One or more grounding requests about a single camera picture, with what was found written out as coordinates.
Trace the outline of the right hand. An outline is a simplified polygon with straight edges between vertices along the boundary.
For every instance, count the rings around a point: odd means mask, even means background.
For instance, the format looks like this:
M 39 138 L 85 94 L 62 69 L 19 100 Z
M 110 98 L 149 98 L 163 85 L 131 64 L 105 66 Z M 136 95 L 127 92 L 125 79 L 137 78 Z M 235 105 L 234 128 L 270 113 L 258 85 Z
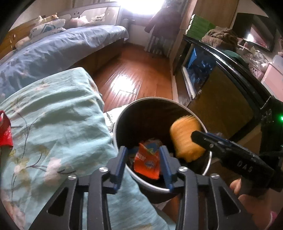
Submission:
M 275 211 L 278 196 L 271 189 L 258 198 L 246 194 L 239 195 L 241 185 L 241 179 L 236 179 L 230 184 L 230 189 L 238 196 L 247 212 L 251 214 L 257 228 L 269 229 L 278 216 L 278 212 Z

